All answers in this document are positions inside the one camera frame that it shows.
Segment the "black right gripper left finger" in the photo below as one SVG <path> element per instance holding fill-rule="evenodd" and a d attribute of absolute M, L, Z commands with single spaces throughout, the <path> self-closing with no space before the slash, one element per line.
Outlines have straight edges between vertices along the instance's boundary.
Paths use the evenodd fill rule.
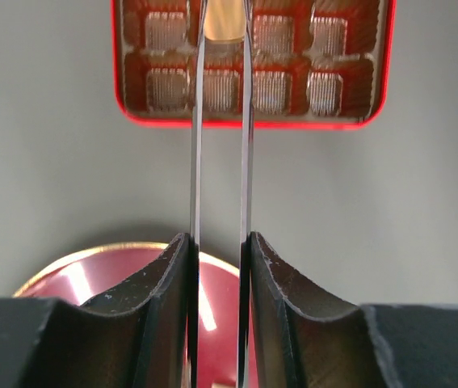
<path fill-rule="evenodd" d="M 74 306 L 0 297 L 0 387 L 178 387 L 185 361 L 189 238 Z"/>

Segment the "tan rounded square chocolate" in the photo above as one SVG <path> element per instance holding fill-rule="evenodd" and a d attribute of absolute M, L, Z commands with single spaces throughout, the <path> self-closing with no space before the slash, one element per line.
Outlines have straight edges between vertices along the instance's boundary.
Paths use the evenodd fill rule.
<path fill-rule="evenodd" d="M 208 0 L 204 34 L 215 43 L 241 41 L 245 35 L 246 17 L 242 0 Z"/>

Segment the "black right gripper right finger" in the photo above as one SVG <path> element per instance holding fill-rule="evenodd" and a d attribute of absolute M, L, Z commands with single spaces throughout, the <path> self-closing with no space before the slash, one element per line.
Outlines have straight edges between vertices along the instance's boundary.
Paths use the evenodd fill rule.
<path fill-rule="evenodd" d="M 458 387 L 458 305 L 360 304 L 250 235 L 261 387 Z"/>

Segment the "metal serving tongs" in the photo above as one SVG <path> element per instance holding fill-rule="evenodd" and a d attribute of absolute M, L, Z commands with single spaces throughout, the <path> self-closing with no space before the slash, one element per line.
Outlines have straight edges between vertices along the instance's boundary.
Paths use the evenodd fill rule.
<path fill-rule="evenodd" d="M 242 88 L 242 159 L 241 159 L 241 226 L 239 253 L 239 301 L 237 326 L 236 386 L 250 385 L 250 234 L 252 171 L 254 155 L 254 106 L 253 106 L 253 61 L 252 61 L 252 10 L 251 2 L 243 1 L 245 17 L 243 41 L 243 88 Z M 200 3 L 197 58 L 195 63 L 195 106 L 191 122 L 191 186 L 190 186 L 190 254 L 191 291 L 187 329 L 187 359 L 191 365 L 189 382 L 198 383 L 198 320 L 200 288 L 200 198 L 201 198 L 201 151 L 203 134 L 203 88 L 206 36 L 204 22 L 208 13 L 208 2 Z"/>

